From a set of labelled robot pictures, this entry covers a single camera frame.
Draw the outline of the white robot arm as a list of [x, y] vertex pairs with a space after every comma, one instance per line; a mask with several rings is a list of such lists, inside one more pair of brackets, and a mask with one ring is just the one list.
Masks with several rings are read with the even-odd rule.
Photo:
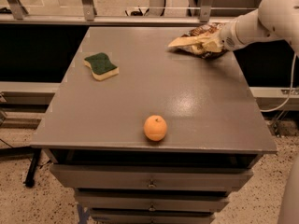
[[[292, 71], [299, 57], [299, 0], [262, 0], [259, 7], [226, 23], [203, 43], [206, 51], [237, 50], [255, 42], [285, 40], [292, 48]], [[278, 224], [299, 224], [299, 156], [285, 187]]]

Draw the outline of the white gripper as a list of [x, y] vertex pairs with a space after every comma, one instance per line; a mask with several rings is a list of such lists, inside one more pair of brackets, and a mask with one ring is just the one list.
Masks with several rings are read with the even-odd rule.
[[238, 20], [234, 19], [227, 22], [220, 30], [220, 38], [205, 36], [201, 39], [201, 48], [203, 52], [216, 52], [222, 51], [223, 47], [227, 50], [234, 51], [243, 49], [245, 45], [237, 37], [236, 26]]

